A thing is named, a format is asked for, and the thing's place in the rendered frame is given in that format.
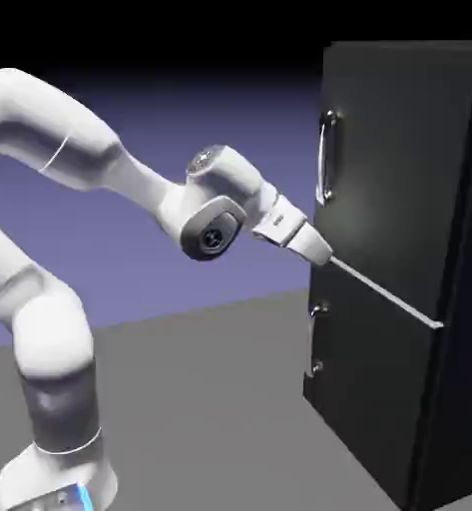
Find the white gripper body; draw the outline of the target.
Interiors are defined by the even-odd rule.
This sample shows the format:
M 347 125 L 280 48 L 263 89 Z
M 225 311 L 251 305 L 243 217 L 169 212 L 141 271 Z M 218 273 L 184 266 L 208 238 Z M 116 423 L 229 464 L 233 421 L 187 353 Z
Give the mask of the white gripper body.
M 287 248 L 313 265 L 325 265 L 332 257 L 331 246 L 309 222 L 299 228 Z

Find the large dark cabinet door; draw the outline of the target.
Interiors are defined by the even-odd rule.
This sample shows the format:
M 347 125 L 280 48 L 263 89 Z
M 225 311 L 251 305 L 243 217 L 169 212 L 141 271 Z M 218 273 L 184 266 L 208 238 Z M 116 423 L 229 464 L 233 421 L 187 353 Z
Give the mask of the large dark cabinet door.
M 335 43 L 321 109 L 338 116 L 317 226 L 351 268 L 433 321 L 472 145 L 472 44 Z

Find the dark cabinet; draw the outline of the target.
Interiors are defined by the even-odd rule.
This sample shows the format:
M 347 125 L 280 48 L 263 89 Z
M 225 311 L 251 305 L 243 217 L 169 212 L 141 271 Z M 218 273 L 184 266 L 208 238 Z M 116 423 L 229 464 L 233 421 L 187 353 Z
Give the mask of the dark cabinet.
M 472 41 L 373 41 L 348 43 L 463 43 Z M 472 145 L 457 201 L 443 294 L 443 318 L 433 321 L 389 293 L 333 252 L 330 263 L 370 286 L 431 326 L 442 328 L 431 362 L 417 448 L 412 511 L 436 511 L 472 495 Z

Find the small dark cabinet door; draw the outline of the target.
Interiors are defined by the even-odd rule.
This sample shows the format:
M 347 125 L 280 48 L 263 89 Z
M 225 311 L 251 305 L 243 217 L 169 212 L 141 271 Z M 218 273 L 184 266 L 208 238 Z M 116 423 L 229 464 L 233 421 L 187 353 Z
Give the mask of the small dark cabinet door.
M 323 368 L 305 376 L 311 406 L 403 511 L 413 492 L 434 327 L 333 264 L 310 274 L 308 310 Z

